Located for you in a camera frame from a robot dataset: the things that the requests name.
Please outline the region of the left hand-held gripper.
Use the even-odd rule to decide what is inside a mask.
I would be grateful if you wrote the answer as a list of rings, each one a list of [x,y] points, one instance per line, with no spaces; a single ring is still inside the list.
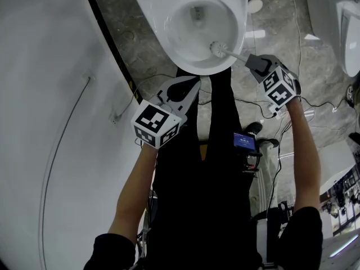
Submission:
[[[155,149],[179,133],[186,113],[199,94],[198,76],[179,76],[164,82],[155,95],[143,100],[131,120],[137,138]]]

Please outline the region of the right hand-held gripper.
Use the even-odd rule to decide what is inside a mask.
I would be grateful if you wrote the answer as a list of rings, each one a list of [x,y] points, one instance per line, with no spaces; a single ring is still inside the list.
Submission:
[[[280,119],[281,108],[294,97],[300,96],[297,75],[274,55],[250,54],[245,66],[254,71],[254,77],[270,103],[268,110],[273,117]]]

